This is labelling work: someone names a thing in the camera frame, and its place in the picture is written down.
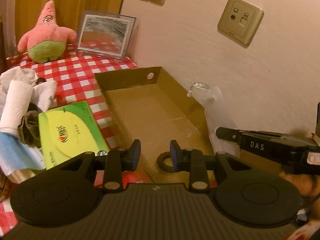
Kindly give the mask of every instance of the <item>photo frame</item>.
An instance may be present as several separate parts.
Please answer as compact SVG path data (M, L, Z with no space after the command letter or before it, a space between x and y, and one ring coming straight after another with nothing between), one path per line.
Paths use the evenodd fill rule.
M93 56L125 60L136 18L99 11L83 11L75 50Z

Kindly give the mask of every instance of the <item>white wall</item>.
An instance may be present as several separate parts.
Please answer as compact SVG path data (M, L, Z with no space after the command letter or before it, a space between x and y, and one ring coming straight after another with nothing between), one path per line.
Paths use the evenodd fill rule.
M138 18L131 54L188 88L219 85L238 128L314 131L320 101L320 0L244 0L265 16L245 49L217 31L228 0L124 0Z

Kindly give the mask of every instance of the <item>plush toy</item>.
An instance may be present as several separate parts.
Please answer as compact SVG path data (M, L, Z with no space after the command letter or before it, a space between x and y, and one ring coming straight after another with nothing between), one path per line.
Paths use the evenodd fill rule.
M54 2L47 2L40 13L36 26L25 33L18 44L18 51L26 48L30 58L36 63L45 63L61 57L67 41L76 41L76 32L59 27L56 22Z

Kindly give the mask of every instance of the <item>white label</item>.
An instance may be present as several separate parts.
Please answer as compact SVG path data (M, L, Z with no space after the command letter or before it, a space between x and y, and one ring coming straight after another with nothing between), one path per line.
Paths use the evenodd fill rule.
M320 165L320 153L308 153L307 163L311 165Z

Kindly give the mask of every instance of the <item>hand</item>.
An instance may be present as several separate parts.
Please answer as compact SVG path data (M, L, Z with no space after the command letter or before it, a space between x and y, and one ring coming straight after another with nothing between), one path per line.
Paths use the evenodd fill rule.
M282 171L279 176L295 185L303 196L315 197L320 193L320 176L318 175L293 175ZM320 198L310 206L310 209L312 211L310 218L320 220Z

